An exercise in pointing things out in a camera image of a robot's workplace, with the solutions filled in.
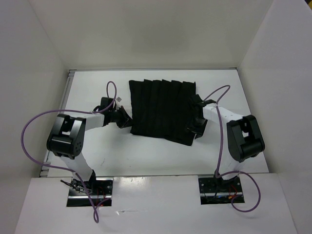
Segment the black pleated skirt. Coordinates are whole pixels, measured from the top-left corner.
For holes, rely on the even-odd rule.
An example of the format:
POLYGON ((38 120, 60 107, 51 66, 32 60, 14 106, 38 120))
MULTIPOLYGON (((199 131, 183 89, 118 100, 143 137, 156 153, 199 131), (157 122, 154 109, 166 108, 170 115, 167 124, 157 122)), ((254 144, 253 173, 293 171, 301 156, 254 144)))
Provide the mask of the black pleated skirt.
POLYGON ((196 83, 187 81, 129 81, 133 124, 131 134, 163 138, 191 146, 195 134, 186 129, 192 118, 189 99, 196 83))

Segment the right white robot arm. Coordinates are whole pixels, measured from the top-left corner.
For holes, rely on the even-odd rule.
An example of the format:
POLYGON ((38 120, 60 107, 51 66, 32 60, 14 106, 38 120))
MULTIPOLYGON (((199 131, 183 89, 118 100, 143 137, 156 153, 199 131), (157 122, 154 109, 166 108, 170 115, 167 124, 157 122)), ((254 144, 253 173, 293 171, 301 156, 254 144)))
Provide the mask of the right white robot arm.
POLYGON ((264 151, 265 143, 255 116, 236 114, 216 103, 192 104, 186 129, 200 138, 208 122, 219 125, 220 147, 214 187, 223 192, 230 187, 230 180, 241 172, 243 162, 264 151))

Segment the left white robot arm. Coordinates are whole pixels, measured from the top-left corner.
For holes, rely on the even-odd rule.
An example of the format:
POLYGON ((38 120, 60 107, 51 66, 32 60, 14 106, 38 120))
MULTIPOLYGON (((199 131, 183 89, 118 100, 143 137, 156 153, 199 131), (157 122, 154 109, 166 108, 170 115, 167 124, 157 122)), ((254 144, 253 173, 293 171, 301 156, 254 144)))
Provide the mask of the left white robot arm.
POLYGON ((111 108, 103 113, 72 117, 59 114, 47 139, 47 149, 60 157, 72 173, 73 181, 68 185, 91 195, 97 190, 96 174, 87 164, 82 148, 85 132, 115 123, 119 128, 132 126, 132 119, 123 107, 111 108))

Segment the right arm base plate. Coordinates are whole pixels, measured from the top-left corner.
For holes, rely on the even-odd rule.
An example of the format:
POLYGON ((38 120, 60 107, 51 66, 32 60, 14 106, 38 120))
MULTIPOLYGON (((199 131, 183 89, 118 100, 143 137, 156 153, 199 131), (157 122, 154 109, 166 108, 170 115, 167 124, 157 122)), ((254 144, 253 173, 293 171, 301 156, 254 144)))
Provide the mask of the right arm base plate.
POLYGON ((201 205, 244 203, 240 179, 238 176, 230 180, 204 176, 198 178, 201 205))

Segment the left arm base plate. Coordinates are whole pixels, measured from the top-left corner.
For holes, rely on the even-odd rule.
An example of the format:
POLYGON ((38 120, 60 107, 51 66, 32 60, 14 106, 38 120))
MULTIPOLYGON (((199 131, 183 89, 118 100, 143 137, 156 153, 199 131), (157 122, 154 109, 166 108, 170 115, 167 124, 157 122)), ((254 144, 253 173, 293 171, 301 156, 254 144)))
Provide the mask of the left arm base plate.
MULTIPOLYGON (((72 181, 70 183, 61 180, 61 182, 68 185, 69 193, 67 198, 67 207, 90 207, 91 203, 85 189, 81 183, 72 181)), ((112 205, 112 193, 113 193, 113 178, 97 177, 96 183, 93 188, 87 187, 89 195, 95 206, 109 207, 112 205)))

